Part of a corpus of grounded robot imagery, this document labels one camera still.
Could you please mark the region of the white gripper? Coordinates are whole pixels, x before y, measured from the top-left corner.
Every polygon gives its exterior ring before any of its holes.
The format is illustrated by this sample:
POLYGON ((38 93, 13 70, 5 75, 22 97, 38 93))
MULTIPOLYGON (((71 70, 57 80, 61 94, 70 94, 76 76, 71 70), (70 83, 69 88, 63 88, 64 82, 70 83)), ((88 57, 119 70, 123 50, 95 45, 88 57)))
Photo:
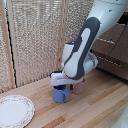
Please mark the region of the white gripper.
POLYGON ((74 86, 75 86, 72 83, 78 83, 78 82, 82 82, 82 81, 83 81, 83 79, 79 79, 79 80, 70 79, 70 78, 66 77, 65 75, 63 75, 61 72, 53 72, 50 75, 50 83, 52 86, 70 84, 70 90, 73 90, 74 86))

